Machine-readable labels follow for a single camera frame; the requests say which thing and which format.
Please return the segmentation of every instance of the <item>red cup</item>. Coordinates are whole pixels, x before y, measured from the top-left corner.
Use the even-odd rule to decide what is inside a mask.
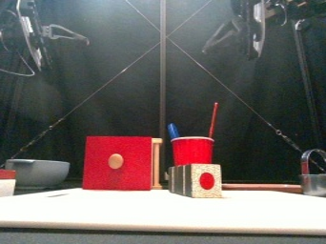
[[[175,165],[211,164],[213,143],[210,137],[185,136],[171,140]]]

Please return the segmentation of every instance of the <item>red dot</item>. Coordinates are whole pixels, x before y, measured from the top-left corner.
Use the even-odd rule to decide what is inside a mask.
[[[201,182],[201,186],[206,190],[210,190],[214,187],[214,184],[216,184],[216,179],[214,179],[213,174],[211,173],[203,173],[201,175],[199,182]]]

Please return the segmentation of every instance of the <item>round knob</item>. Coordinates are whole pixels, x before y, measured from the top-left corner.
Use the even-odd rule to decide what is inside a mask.
[[[118,153],[113,154],[109,158],[110,168],[115,170],[121,168],[122,165],[123,165],[123,157]]]

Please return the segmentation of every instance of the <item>red cube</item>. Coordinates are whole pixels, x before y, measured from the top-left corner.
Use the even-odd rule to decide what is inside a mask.
[[[151,137],[89,136],[83,189],[151,189]]]

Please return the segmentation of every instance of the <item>white table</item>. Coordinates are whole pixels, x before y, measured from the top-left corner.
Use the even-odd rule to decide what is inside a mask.
[[[241,237],[240,243],[246,236],[266,240],[292,236],[286,243],[322,243],[318,241],[326,237],[326,198],[296,193],[224,191],[224,198],[190,198],[166,190],[71,189],[2,197],[0,206],[4,238],[16,230],[20,234],[22,230],[27,230],[24,234],[55,234],[61,230],[62,235],[75,231],[79,236],[87,232],[146,234],[157,236],[155,243],[166,243],[159,242],[158,236],[167,240],[167,235],[193,236],[193,240],[202,236],[206,243],[210,238],[216,241],[214,236]],[[0,243],[6,243],[2,234]]]

